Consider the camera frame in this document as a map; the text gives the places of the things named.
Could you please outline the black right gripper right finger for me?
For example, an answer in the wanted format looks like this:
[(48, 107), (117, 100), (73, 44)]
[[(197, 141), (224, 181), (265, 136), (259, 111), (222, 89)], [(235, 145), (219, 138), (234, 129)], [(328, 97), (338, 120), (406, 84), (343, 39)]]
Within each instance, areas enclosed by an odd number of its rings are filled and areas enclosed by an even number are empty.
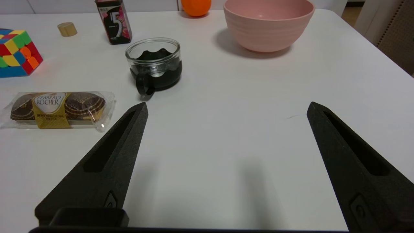
[(307, 118), (349, 231), (412, 233), (413, 183), (327, 107)]

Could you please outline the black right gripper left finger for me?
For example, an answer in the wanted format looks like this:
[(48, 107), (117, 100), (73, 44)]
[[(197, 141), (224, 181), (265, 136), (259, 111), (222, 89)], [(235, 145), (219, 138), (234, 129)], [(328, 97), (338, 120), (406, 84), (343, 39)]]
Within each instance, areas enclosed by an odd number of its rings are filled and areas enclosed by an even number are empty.
[(37, 205), (41, 227), (128, 226), (123, 204), (148, 115), (142, 102), (121, 116)]

